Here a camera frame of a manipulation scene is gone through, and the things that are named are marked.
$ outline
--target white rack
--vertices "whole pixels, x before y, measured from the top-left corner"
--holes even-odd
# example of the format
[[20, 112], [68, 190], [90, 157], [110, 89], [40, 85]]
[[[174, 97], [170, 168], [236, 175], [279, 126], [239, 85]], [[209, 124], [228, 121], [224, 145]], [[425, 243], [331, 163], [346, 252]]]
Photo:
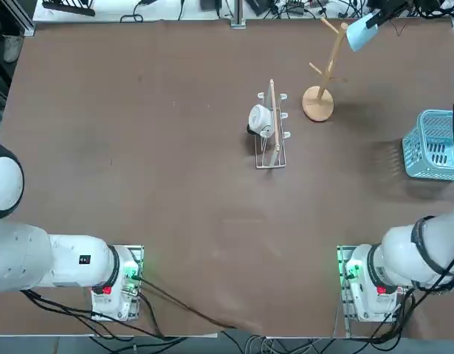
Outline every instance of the white rack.
[[286, 149], [284, 140], [291, 136], [290, 132], [283, 130], [283, 121], [289, 116], [281, 111], [281, 103], [287, 99], [287, 94], [279, 94], [278, 104], [274, 90], [274, 80], [268, 85], [266, 97], [264, 92], [258, 93], [260, 104], [272, 112], [274, 119], [274, 134], [266, 137], [266, 132], [260, 136], [254, 135], [255, 139], [255, 164], [258, 169], [280, 168], [286, 166]]

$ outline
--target metal bracket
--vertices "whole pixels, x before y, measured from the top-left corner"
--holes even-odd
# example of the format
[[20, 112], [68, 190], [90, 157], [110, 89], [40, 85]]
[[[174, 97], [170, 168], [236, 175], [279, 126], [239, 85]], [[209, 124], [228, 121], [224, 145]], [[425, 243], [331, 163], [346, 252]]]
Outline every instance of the metal bracket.
[[[345, 265], [351, 259], [356, 246], [337, 246], [337, 260], [338, 260], [338, 272], [340, 274], [340, 286], [341, 286], [341, 297], [343, 305], [343, 317], [345, 321], [345, 337], [351, 338], [353, 333], [351, 332], [351, 325], [353, 321], [357, 322], [357, 312], [354, 308], [353, 296], [351, 295], [351, 289], [348, 280], [345, 275]], [[396, 316], [392, 315], [386, 322], [395, 322]]]

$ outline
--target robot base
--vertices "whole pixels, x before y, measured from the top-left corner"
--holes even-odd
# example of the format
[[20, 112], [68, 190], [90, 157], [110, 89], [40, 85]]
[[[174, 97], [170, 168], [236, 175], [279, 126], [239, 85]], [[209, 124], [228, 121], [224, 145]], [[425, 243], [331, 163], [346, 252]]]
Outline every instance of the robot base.
[[[120, 259], [120, 270], [114, 286], [103, 294], [91, 291], [92, 310], [120, 321], [138, 319], [140, 299], [137, 296], [141, 284], [130, 277], [141, 277], [143, 269], [143, 246], [114, 245]], [[97, 321], [110, 321], [105, 317], [93, 316]]]
[[358, 321], [382, 322], [396, 308], [397, 292], [386, 294], [371, 281], [368, 270], [370, 249], [371, 245], [356, 247], [346, 263], [345, 272]]

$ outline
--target white mug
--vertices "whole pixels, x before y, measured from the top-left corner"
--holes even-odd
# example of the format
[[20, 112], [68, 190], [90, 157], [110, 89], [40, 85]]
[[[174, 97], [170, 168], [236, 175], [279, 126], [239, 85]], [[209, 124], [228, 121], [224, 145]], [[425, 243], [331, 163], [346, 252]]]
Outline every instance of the white mug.
[[248, 117], [248, 126], [253, 133], [270, 138], [274, 133], [272, 112], [262, 105], [255, 105]]

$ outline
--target round wooden base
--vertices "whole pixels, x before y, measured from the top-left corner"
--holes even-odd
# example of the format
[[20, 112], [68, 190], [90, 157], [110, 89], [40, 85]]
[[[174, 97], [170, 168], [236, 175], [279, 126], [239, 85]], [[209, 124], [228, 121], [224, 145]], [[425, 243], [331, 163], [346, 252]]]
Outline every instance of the round wooden base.
[[302, 109], [314, 122], [326, 121], [334, 108], [333, 98], [327, 89], [323, 92], [321, 100], [317, 98], [319, 88], [319, 86], [312, 86], [302, 97]]

